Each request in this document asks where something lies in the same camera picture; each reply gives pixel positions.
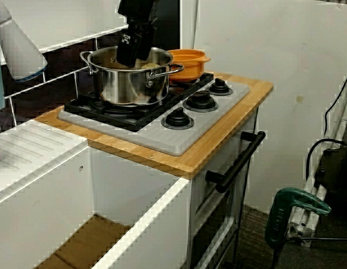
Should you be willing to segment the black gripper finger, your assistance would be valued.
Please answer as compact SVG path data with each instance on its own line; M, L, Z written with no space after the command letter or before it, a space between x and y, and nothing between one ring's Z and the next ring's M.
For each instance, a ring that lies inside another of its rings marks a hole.
M137 59L146 60L150 54L156 27L148 27L141 34L141 41L137 50Z
M122 30L116 53L117 62L126 67L133 68L136 64L141 40L142 36L138 32L130 28Z

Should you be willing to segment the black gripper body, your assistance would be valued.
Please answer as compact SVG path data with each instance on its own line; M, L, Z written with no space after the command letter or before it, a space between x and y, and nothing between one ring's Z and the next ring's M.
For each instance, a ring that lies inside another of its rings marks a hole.
M128 18L128 28L132 31L150 31L152 29L155 29L154 23L157 19L157 17L152 17L147 21L139 21L135 18Z

